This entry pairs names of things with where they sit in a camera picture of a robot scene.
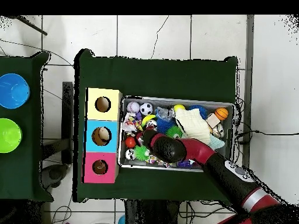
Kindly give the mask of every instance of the green spiky ball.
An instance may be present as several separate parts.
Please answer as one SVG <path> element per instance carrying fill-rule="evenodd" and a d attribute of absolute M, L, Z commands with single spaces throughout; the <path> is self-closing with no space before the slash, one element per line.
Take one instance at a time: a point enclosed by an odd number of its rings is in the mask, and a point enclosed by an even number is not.
<path fill-rule="evenodd" d="M 166 135 L 171 138 L 181 138 L 183 136 L 183 132 L 178 126 L 174 125 L 167 130 Z"/>
<path fill-rule="evenodd" d="M 142 145 L 142 146 L 136 145 L 134 150 L 136 153 L 136 158 L 138 160 L 147 160 L 148 159 L 148 157 L 149 157 L 149 155 L 147 155 L 148 150 L 147 150 L 147 147 L 145 147 L 144 145 Z"/>

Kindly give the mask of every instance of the yellow ball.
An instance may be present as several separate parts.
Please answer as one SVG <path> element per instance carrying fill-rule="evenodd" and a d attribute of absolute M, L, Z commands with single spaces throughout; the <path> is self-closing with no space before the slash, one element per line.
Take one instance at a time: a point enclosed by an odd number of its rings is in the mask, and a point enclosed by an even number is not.
<path fill-rule="evenodd" d="M 175 112 L 177 111 L 177 109 L 184 109 L 185 110 L 185 107 L 181 104 L 177 104 L 173 107 L 173 109 L 175 110 Z"/>

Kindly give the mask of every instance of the blue box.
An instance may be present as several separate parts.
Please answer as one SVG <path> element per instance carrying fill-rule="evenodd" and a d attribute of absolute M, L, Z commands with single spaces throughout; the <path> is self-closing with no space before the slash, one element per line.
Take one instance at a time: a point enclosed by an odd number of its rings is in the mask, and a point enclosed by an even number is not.
<path fill-rule="evenodd" d="M 87 152 L 111 152 L 117 151 L 117 121 L 99 121 L 99 120 L 87 120 L 87 132 L 86 132 L 86 151 Z M 110 130 L 111 140 L 105 146 L 97 146 L 92 140 L 92 133 L 97 127 L 106 127 Z"/>

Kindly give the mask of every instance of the box hole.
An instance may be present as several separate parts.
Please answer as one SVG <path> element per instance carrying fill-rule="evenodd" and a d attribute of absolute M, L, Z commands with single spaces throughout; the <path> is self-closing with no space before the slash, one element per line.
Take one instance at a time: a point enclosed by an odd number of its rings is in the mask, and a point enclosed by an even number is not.
<path fill-rule="evenodd" d="M 103 175 L 107 173 L 108 165 L 104 160 L 97 160 L 93 163 L 92 170 L 95 174 Z"/>
<path fill-rule="evenodd" d="M 111 108 L 111 101 L 104 96 L 96 99 L 95 107 L 101 113 L 107 113 Z"/>
<path fill-rule="evenodd" d="M 97 146 L 105 146 L 111 140 L 111 131 L 107 127 L 97 127 L 92 133 L 92 140 Z"/>

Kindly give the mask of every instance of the gray plastic bin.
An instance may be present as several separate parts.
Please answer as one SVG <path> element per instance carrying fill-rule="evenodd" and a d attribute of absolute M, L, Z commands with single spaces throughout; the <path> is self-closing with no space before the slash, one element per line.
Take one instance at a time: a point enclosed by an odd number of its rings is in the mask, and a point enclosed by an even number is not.
<path fill-rule="evenodd" d="M 118 153 L 118 163 L 122 167 L 134 167 L 141 169 L 162 169 L 162 170 L 179 170 L 179 171 L 188 171 L 188 172 L 202 172 L 202 169 L 198 167 L 192 167 L 190 169 L 173 167 L 173 168 L 165 168 L 159 166 L 157 163 L 149 164 L 147 162 L 142 162 L 140 160 L 127 160 L 125 158 L 125 152 L 127 150 L 124 142 L 125 132 L 121 129 L 122 122 L 124 120 L 124 116 L 127 113 L 127 105 L 129 102 L 135 101 L 140 105 L 149 102 L 152 104 L 154 110 L 156 107 L 162 107 L 165 109 L 169 109 L 176 104 L 182 104 L 188 108 L 188 106 L 192 105 L 201 105 L 207 109 L 208 114 L 215 112 L 215 110 L 219 107 L 224 107 L 228 110 L 228 117 L 222 121 L 222 126 L 224 129 L 224 137 L 222 140 L 225 142 L 225 145 L 221 149 L 216 149 L 216 151 L 226 158 L 230 159 L 232 157 L 233 147 L 234 147 L 234 135 L 235 135 L 235 105 L 231 103 L 222 103 L 222 102 L 212 102 L 212 101 L 196 101 L 196 100 L 177 100 L 177 99 L 164 99 L 164 98 L 153 98 L 153 97 L 140 97 L 140 96 L 124 96 L 121 101 L 121 108 L 123 111 L 123 116 L 121 118 L 120 123 L 120 136 L 119 136 L 119 153 Z"/>

